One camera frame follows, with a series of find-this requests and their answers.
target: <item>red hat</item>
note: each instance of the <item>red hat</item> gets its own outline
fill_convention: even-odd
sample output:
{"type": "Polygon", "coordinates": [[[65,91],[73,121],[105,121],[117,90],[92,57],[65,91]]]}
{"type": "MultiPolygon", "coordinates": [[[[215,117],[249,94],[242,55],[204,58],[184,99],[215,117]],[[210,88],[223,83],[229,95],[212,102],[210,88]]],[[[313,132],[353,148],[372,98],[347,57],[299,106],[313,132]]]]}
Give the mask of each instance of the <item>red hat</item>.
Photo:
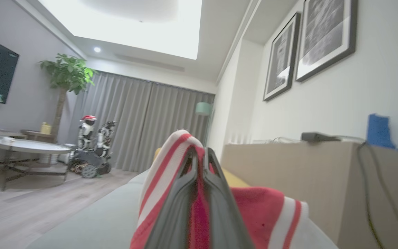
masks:
{"type": "Polygon", "coordinates": [[[82,118],[82,119],[79,120],[79,121],[83,121],[83,120],[96,121],[96,117],[95,117],[95,116],[92,116],[92,115],[86,115],[86,116],[84,116],[84,118],[82,118]]]}

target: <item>round table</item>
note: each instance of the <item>round table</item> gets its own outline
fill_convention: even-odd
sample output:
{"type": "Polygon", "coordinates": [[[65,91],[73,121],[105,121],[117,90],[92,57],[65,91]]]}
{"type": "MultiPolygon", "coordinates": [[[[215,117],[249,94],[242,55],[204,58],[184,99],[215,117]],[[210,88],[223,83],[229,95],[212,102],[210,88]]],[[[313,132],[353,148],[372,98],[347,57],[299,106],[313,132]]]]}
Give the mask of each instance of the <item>round table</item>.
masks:
{"type": "Polygon", "coordinates": [[[10,156],[14,151],[24,152],[24,153],[38,153],[38,154],[66,154],[72,150],[69,147],[63,145],[54,145],[44,142],[32,141],[32,140],[18,140],[18,139],[14,139],[13,142],[7,144],[3,143],[2,139],[0,139],[0,149],[6,151],[4,157],[4,182],[1,188],[2,191],[5,191],[7,182],[13,181],[15,179],[27,175],[63,175],[64,181],[67,178],[67,170],[65,172],[31,172],[30,169],[21,170],[16,168],[15,166],[9,166],[9,164],[10,164],[10,156]],[[19,172],[20,174],[7,177],[8,170],[13,170],[19,172]]]}

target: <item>gray curtain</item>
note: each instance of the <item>gray curtain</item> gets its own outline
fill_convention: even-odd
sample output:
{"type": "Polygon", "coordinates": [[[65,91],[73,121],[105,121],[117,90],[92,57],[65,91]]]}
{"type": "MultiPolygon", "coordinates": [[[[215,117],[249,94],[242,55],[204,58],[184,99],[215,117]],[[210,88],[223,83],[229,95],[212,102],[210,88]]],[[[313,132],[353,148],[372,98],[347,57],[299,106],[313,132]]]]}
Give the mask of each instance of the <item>gray curtain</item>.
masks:
{"type": "Polygon", "coordinates": [[[68,142],[76,144],[79,120],[85,115],[97,117],[96,129],[117,121],[111,160],[116,168],[150,168],[156,149],[178,129],[204,141],[208,117],[195,115],[196,103],[211,104],[215,95],[105,72],[96,74],[93,82],[78,95],[68,142]]]}

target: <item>white tabletop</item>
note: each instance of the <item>white tabletop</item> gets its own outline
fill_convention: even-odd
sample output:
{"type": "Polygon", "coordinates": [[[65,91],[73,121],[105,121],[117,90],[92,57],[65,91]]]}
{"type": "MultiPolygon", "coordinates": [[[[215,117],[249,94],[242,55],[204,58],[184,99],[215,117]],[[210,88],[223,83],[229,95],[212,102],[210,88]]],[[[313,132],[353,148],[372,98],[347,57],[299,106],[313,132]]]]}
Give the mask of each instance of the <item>white tabletop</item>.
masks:
{"type": "Polygon", "coordinates": [[[0,139],[0,149],[40,154],[65,154],[72,149],[64,145],[54,145],[33,140],[14,139],[13,143],[6,144],[0,139]]]}

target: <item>black and white picture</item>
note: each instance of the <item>black and white picture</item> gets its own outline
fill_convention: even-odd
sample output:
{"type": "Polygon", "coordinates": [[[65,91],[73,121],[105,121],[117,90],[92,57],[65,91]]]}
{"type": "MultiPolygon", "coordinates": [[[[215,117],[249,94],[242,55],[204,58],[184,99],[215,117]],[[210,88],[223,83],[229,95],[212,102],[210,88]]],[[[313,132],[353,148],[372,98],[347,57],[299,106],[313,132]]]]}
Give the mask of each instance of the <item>black and white picture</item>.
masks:
{"type": "Polygon", "coordinates": [[[297,81],[356,50],[357,0],[305,0],[297,81]]]}
{"type": "Polygon", "coordinates": [[[269,101],[292,86],[299,27],[300,13],[296,13],[271,45],[264,101],[269,101]]]}

